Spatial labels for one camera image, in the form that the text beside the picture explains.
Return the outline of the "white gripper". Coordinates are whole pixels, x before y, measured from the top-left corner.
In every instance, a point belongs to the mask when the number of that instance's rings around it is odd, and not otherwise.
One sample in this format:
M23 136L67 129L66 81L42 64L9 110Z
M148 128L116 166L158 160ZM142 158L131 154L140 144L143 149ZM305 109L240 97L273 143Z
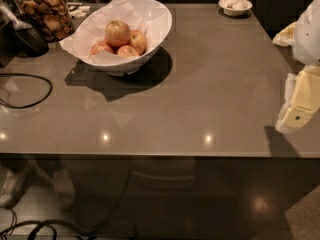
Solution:
M292 44L293 57L306 66L298 75L289 73L284 104L275 129L283 134L303 128L320 109L320 0L313 0L299 17L275 35L281 47Z

